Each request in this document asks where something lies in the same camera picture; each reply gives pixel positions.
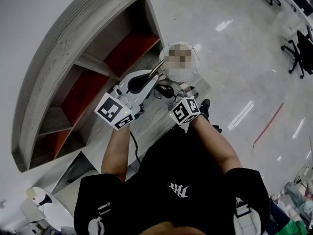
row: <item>black t-shirt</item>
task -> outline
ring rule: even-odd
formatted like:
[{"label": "black t-shirt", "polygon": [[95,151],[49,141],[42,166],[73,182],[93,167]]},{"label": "black t-shirt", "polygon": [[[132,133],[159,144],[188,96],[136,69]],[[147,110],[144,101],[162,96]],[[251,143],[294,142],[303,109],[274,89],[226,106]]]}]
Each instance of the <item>black t-shirt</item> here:
[{"label": "black t-shirt", "polygon": [[74,225],[78,235],[87,235],[89,222],[110,210],[101,220],[106,235],[138,235],[163,221],[232,235],[236,197],[259,213],[263,231],[269,201],[260,173],[234,168],[222,175],[197,134],[176,128],[148,149],[139,172],[125,183],[109,174],[83,178]]}]

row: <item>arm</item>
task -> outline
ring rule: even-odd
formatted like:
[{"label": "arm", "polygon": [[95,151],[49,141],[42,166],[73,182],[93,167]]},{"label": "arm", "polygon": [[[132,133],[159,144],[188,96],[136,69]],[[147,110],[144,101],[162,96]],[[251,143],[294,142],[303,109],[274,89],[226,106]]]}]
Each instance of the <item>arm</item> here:
[{"label": "arm", "polygon": [[242,167],[230,143],[202,115],[191,121],[191,125],[223,174],[232,168]]},{"label": "arm", "polygon": [[122,182],[125,182],[127,172],[129,130],[129,124],[118,131],[113,130],[101,165],[102,174],[116,175]]}]

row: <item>white wall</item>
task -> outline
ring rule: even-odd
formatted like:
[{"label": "white wall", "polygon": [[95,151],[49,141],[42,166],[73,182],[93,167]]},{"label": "white wall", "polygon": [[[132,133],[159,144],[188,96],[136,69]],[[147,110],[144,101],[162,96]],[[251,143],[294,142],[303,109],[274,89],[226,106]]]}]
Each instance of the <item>white wall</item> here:
[{"label": "white wall", "polygon": [[43,176],[49,184],[76,154],[69,154],[21,174],[11,155],[14,111],[29,64],[53,23],[73,0],[0,0],[0,227],[20,222],[25,190]]}]

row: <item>white logo print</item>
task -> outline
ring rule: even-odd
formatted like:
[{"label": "white logo print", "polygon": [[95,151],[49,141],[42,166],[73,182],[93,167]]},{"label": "white logo print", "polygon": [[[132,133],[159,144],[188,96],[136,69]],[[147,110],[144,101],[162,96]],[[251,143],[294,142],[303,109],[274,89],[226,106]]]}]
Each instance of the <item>white logo print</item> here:
[{"label": "white logo print", "polygon": [[180,197],[180,198],[186,198],[186,197],[188,197],[188,196],[186,196],[186,190],[187,190],[187,188],[188,188],[189,186],[187,186],[187,187],[185,187],[184,189],[181,190],[182,185],[177,186],[176,184],[172,184],[172,183],[170,183],[170,184],[171,184],[171,185],[168,186],[168,187],[170,187],[170,188],[174,191],[174,193],[177,194],[178,197]]}]

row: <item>white floor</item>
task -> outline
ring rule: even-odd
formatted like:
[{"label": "white floor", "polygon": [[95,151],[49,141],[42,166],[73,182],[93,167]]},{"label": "white floor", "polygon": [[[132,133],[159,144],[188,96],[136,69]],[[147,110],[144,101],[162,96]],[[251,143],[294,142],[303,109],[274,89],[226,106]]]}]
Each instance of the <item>white floor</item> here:
[{"label": "white floor", "polygon": [[[199,73],[212,86],[210,121],[222,127],[243,165],[260,171],[269,193],[279,193],[302,166],[313,165],[311,154],[307,158],[313,77],[301,80],[299,68],[288,74],[293,59],[280,46],[287,44],[297,15],[281,2],[279,7],[266,0],[152,0],[166,44],[201,46]],[[226,28],[216,29],[227,21]],[[251,100],[252,110],[230,131],[228,125]]]}]

